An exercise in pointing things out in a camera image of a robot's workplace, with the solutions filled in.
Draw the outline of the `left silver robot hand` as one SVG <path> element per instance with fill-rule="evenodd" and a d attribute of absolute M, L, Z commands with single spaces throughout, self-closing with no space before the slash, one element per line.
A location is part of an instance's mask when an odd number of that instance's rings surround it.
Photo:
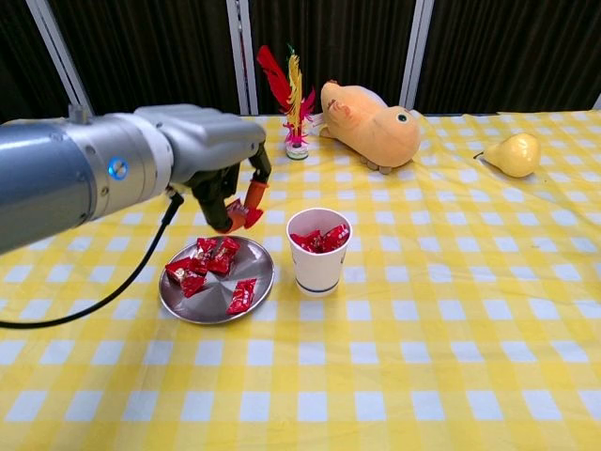
<path fill-rule="evenodd" d="M 247 160 L 254 173 L 243 207 L 258 207 L 271 172 L 263 127 L 186 103 L 144 106 L 134 113 L 168 141 L 173 153 L 170 182 L 192 191 L 208 225 L 222 234 L 243 227 L 243 215 L 229 210 L 224 201 L 236 192 L 240 163 Z"/>

